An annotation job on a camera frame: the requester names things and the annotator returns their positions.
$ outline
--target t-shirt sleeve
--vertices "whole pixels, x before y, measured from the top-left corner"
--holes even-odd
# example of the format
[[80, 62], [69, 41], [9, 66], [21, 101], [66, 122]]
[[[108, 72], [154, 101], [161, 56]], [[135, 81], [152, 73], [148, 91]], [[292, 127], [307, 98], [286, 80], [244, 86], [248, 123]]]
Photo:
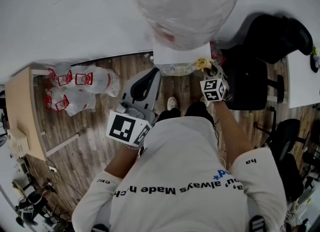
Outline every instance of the t-shirt sleeve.
[[231, 172], [243, 184], [245, 194], [256, 201], [269, 231], [279, 231], [286, 217], [287, 202], [270, 149], [259, 148], [240, 155]]
[[98, 174], [72, 214], [75, 232], [91, 232], [101, 207], [112, 200], [122, 179], [105, 171]]

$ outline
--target chair backrest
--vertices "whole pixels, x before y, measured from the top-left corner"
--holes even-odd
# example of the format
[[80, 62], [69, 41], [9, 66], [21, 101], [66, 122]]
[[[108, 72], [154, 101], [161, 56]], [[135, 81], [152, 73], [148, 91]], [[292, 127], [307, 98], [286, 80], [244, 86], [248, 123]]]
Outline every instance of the chair backrest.
[[290, 152], [295, 145], [300, 130], [300, 121], [288, 119], [279, 123], [272, 137], [270, 149], [275, 161], [281, 161], [285, 154]]
[[296, 19], [261, 15], [250, 25], [243, 46], [254, 57], [274, 64], [296, 50], [310, 55], [313, 40], [306, 27]]

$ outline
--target forearm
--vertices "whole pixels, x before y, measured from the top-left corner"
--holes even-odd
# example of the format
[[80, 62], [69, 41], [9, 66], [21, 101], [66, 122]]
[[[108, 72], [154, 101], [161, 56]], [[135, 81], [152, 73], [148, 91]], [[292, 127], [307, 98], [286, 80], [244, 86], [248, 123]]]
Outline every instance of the forearm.
[[115, 177], [124, 178], [136, 162], [138, 153], [139, 150], [121, 145], [113, 160], [105, 168], [105, 171]]
[[248, 137], [235, 120], [226, 103], [224, 101], [214, 102], [214, 107], [224, 136], [228, 161], [230, 164], [233, 164], [239, 155], [248, 152], [253, 148]]

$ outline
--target yellow object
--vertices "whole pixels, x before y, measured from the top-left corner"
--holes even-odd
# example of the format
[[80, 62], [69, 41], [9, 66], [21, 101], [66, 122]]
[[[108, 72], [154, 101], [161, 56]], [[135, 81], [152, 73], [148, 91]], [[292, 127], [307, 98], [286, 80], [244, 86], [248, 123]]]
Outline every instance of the yellow object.
[[210, 63], [210, 61], [213, 62], [211, 58], [199, 58], [196, 62], [195, 68], [197, 70], [201, 70], [202, 72], [204, 72], [205, 68], [208, 68], [212, 71], [212, 64]]

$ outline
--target black office chair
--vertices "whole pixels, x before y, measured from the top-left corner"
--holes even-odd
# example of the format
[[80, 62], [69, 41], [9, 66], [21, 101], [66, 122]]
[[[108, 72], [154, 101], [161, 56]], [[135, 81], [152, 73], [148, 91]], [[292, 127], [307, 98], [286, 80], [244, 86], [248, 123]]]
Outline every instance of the black office chair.
[[243, 47], [255, 58], [275, 64], [293, 51], [310, 55], [313, 39], [294, 18], [261, 15], [251, 23]]
[[229, 109], [264, 109], [267, 104], [268, 85], [277, 89], [277, 102], [283, 102], [285, 83], [282, 76], [278, 75], [277, 82], [269, 80], [267, 65], [249, 55], [242, 45], [221, 52], [226, 57], [222, 68], [232, 94], [232, 98], [226, 101]]
[[296, 141], [305, 143], [306, 140], [298, 137], [300, 129], [299, 120], [288, 119], [279, 123], [276, 127], [277, 113], [274, 108], [270, 110], [273, 112], [272, 130], [268, 131], [260, 128], [257, 123], [254, 123], [254, 127], [269, 135], [261, 147], [267, 145], [270, 147], [282, 179], [286, 198], [288, 201], [295, 201], [302, 195], [304, 185], [296, 160], [289, 152], [294, 147]]

